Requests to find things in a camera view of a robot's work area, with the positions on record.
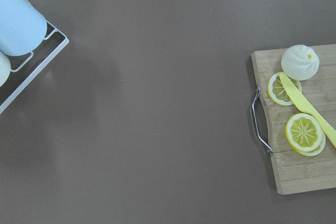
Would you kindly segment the cream white cup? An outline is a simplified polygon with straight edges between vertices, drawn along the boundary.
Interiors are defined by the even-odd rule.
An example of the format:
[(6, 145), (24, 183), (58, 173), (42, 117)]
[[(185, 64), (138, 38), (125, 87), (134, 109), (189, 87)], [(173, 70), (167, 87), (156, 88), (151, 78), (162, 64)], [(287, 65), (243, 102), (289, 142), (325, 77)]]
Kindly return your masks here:
[(0, 52), (0, 86), (8, 79), (11, 72), (11, 63), (8, 57)]

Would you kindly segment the lower lemon slice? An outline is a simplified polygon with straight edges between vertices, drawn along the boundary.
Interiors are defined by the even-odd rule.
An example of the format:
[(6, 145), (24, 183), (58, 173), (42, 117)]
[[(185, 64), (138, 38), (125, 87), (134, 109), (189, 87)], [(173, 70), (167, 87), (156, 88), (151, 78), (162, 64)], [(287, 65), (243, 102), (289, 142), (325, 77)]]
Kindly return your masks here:
[(290, 146), (303, 156), (317, 156), (325, 147), (326, 135), (311, 115), (293, 115), (287, 121), (285, 131)]

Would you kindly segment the lemon slice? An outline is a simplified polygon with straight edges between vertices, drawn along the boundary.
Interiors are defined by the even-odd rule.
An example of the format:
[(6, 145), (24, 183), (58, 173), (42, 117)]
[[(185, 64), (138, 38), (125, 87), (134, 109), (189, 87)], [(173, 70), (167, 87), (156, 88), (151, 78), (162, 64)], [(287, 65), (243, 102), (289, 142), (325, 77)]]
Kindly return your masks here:
[(293, 115), (287, 121), (285, 131), (290, 146), (303, 156), (317, 156), (325, 147), (326, 135), (311, 115)]
[(293, 102), (287, 96), (283, 85), (280, 80), (281, 72), (277, 72), (271, 76), (267, 85), (267, 92), (269, 97), (274, 101), (274, 103), (281, 106), (293, 105)]

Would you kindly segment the yellow plastic knife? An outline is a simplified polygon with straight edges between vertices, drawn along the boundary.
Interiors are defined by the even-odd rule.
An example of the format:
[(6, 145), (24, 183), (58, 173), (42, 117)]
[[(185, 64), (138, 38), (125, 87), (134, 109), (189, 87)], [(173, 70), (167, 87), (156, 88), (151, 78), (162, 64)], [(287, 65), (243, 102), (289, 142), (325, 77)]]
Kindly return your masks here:
[(299, 91), (299, 89), (293, 84), (293, 82), (284, 72), (281, 72), (279, 74), (279, 78), (287, 96), (297, 107), (297, 109), (303, 113), (309, 114), (312, 117), (314, 117), (321, 126), (325, 135), (328, 137), (331, 144), (335, 147), (335, 129), (313, 107), (313, 105)]

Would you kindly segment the upper lemon slice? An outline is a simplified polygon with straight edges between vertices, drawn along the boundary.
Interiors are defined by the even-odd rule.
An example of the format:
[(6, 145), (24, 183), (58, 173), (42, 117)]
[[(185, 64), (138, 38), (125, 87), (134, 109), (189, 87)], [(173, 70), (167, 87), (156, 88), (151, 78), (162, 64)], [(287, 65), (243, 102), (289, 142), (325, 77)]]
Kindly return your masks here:
[(281, 72), (277, 72), (271, 76), (267, 85), (267, 92), (269, 97), (274, 101), (274, 103), (281, 106), (293, 105), (293, 102), (287, 96), (283, 85), (280, 80)]

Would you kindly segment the wooden cutting board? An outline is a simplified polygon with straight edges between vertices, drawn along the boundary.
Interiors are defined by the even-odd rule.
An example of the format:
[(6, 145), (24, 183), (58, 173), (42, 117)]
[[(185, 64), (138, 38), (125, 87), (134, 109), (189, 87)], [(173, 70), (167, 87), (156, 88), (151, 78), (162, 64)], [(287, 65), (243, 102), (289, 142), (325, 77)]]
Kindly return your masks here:
[[(303, 95), (335, 127), (335, 45), (312, 48), (318, 55), (320, 66), (317, 73), (302, 82)], [(285, 134), (287, 121), (299, 113), (294, 105), (281, 106), (270, 99), (267, 84), (271, 76), (282, 70), (281, 58), (285, 49), (253, 52), (251, 59), (256, 80), (256, 99), (265, 112), (271, 147), (270, 159), (277, 187), (282, 195), (335, 187), (335, 147), (326, 141), (323, 151), (316, 156), (303, 156), (290, 146)]]

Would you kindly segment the light blue cup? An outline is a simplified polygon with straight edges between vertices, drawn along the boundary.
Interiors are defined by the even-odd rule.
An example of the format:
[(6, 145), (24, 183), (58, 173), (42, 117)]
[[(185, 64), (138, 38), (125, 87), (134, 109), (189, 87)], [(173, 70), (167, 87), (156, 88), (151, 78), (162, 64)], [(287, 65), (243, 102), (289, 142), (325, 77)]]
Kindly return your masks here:
[(44, 40), (47, 22), (26, 0), (1, 0), (1, 52), (21, 56)]

